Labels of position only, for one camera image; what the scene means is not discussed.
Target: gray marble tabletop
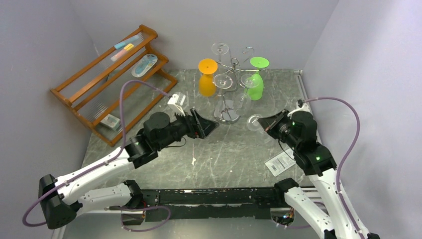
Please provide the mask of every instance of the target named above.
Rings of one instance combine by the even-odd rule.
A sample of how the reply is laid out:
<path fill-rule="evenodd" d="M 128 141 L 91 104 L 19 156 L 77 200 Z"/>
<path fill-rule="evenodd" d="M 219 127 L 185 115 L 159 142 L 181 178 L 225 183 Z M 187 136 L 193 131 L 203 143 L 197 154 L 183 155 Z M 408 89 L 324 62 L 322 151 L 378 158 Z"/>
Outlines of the gray marble tabletop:
<path fill-rule="evenodd" d="M 190 107 L 195 107 L 201 116 L 213 119 L 215 97 L 203 97 L 198 93 L 201 73 L 198 70 L 170 70 L 169 73 L 179 80 L 171 93 L 183 92 L 188 96 Z M 281 153 L 280 147 L 275 140 L 265 143 L 259 133 L 246 127 L 249 116 L 261 114 L 266 117 L 284 108 L 292 110 L 296 101 L 304 97 L 292 70 L 268 69 L 260 74 L 264 80 L 264 94 L 260 100 L 253 101 L 251 110 L 238 122 L 231 125 L 220 124 L 206 139 L 187 138 L 183 147 L 163 149 L 158 158 L 130 173 L 118 175 L 100 187 L 114 186 L 126 179 L 136 180 L 143 189 L 266 187 L 288 177 L 295 179 L 301 186 L 311 186 L 309 179 L 296 165 L 274 177 L 265 162 Z M 120 82 L 109 87 L 109 92 L 104 91 L 108 98 L 117 99 L 116 89 L 120 89 L 119 86 L 125 81 L 133 79 L 130 76 L 121 78 Z M 155 76 L 149 82 L 161 88 L 167 85 L 166 80 Z M 124 104 L 126 122 L 130 122 L 157 94 L 142 86 L 130 96 Z M 166 103 L 167 100 L 162 99 L 128 132 L 128 137 L 136 135 L 138 130 L 143 128 L 143 122 L 154 112 L 161 111 L 172 115 Z M 117 111 L 113 112 L 113 115 L 119 117 Z M 111 148 L 92 134 L 83 166 L 106 156 L 120 146 L 121 142 Z"/>

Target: white wall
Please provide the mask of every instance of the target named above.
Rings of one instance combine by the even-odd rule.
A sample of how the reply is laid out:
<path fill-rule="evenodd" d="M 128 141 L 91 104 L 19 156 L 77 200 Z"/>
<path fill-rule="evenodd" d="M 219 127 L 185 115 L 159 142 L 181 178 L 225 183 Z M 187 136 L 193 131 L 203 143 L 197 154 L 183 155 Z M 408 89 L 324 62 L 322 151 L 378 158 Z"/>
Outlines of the white wall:
<path fill-rule="evenodd" d="M 341 0 L 304 68 L 309 97 L 335 96 L 362 129 L 343 181 L 370 231 L 382 239 L 422 235 L 422 3 Z M 312 104 L 337 161 L 355 119 L 340 103 Z"/>
<path fill-rule="evenodd" d="M 252 46 L 271 68 L 304 67 L 338 0 L 71 0 L 100 53 L 140 24 L 169 67 L 194 69 L 225 42 L 233 57 Z"/>
<path fill-rule="evenodd" d="M 50 238 L 21 217 L 42 176 L 81 166 L 90 133 L 49 89 L 96 53 L 68 0 L 0 0 L 0 22 L 0 238 Z M 44 221 L 40 207 L 29 221 Z"/>

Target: wooden shelf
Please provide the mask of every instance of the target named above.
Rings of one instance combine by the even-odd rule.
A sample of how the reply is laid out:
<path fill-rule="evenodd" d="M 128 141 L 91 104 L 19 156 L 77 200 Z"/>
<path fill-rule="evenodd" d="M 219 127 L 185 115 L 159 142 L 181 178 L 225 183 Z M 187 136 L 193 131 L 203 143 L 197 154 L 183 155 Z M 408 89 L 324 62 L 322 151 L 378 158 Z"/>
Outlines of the wooden shelf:
<path fill-rule="evenodd" d="M 125 55 L 120 57 L 117 61 L 112 63 L 110 66 L 108 66 L 105 70 L 101 71 L 99 74 L 97 74 L 94 78 L 92 78 L 87 84 L 85 84 L 83 87 L 81 87 L 79 90 L 77 90 L 73 95 L 70 97 L 65 97 L 60 92 L 64 90 L 67 86 L 69 86 L 71 83 L 78 81 L 78 79 L 87 73 L 90 69 L 95 67 L 96 65 L 100 64 L 101 61 L 106 60 L 107 57 L 109 57 L 116 49 L 114 47 L 110 48 L 108 51 L 103 53 L 101 56 L 99 56 L 97 59 L 92 61 L 90 64 L 82 68 L 80 71 L 75 73 L 73 76 L 71 76 L 69 79 L 64 81 L 62 84 L 57 86 L 56 88 L 51 89 L 50 91 L 54 94 L 55 97 L 57 97 L 65 106 L 67 109 L 69 109 L 75 116 L 78 118 L 78 120 L 87 128 L 89 128 L 95 135 L 97 135 L 99 138 L 104 140 L 108 145 L 114 146 L 121 138 L 122 133 L 120 132 L 116 137 L 113 139 L 108 139 L 105 135 L 102 135 L 98 130 L 95 129 L 95 127 L 101 122 L 102 119 L 104 119 L 108 114 L 110 114 L 113 110 L 115 110 L 119 106 L 119 99 L 116 99 L 116 101 L 107 109 L 105 109 L 101 114 L 96 117 L 94 120 L 88 120 L 87 117 L 82 116 L 79 111 L 86 106 L 88 103 L 93 102 L 104 89 L 109 87 L 116 79 L 118 79 L 120 76 L 123 75 L 127 70 L 129 70 L 133 65 L 135 65 L 143 56 L 146 54 L 155 54 L 158 57 L 158 62 L 156 65 L 149 70 L 140 80 L 147 81 L 151 76 L 153 76 L 155 73 L 158 73 L 159 75 L 163 76 L 167 80 L 170 81 L 169 85 L 164 89 L 165 92 L 169 92 L 177 83 L 177 79 L 171 75 L 169 75 L 167 72 L 165 72 L 162 67 L 169 61 L 168 58 L 156 51 L 152 46 L 150 45 L 150 42 L 158 37 L 158 34 L 153 29 L 145 26 L 140 25 L 138 29 L 136 29 L 134 32 L 129 34 L 127 37 L 125 37 L 123 40 L 126 40 L 130 37 L 133 37 L 134 35 L 140 34 L 143 37 L 142 42 L 134 46 L 130 51 L 128 51 Z M 137 52 L 139 52 L 141 49 L 144 49 L 139 55 L 137 55 L 133 60 L 130 62 L 127 62 L 132 56 L 135 56 Z M 121 66 L 122 64 L 127 63 L 123 68 L 119 69 L 117 68 Z M 111 72 L 114 72 L 115 74 L 111 77 L 108 77 Z M 98 85 L 100 82 L 103 81 L 103 79 L 107 78 L 106 82 L 103 82 L 101 85 L 97 86 L 96 89 L 93 90 L 93 88 Z M 123 95 L 123 100 L 125 100 L 127 97 L 129 97 L 136 89 L 138 89 L 141 86 L 140 83 L 133 84 L 133 86 L 127 90 Z M 154 107 L 160 99 L 163 98 L 163 95 L 157 96 L 154 100 L 151 101 L 151 103 L 137 116 L 134 120 L 132 120 L 129 124 L 126 126 L 126 130 L 130 130 L 138 121 L 140 121 L 151 109 Z"/>

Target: blue marker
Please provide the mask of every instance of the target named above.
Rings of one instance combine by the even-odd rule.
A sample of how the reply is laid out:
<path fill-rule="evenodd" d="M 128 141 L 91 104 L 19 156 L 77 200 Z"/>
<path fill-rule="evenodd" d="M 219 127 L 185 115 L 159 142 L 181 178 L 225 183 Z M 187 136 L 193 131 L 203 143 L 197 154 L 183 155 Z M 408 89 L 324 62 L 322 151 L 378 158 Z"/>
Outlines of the blue marker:
<path fill-rule="evenodd" d="M 126 40 L 124 40 L 124 41 L 122 41 L 122 42 L 114 45 L 114 47 L 116 49 L 119 49 L 119 48 L 122 48 L 122 47 L 126 46 L 127 44 L 132 43 L 132 42 L 134 42 L 134 41 L 136 41 L 138 39 L 139 39 L 139 36 L 138 35 L 134 35 L 133 37 L 128 38 L 128 39 L 126 39 Z"/>

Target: white paper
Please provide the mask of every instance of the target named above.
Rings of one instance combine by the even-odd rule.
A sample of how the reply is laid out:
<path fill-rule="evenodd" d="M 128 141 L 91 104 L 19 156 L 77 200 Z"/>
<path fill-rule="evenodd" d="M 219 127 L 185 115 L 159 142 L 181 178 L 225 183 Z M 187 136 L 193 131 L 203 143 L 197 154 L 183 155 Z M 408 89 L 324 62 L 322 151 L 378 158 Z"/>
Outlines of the white paper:
<path fill-rule="evenodd" d="M 265 165 L 268 167 L 268 169 L 271 171 L 271 173 L 274 175 L 274 177 L 280 175 L 282 172 L 286 171 L 288 168 L 295 165 L 295 161 L 292 160 L 293 158 L 293 150 L 287 149 L 286 153 L 281 152 L 265 162 Z"/>

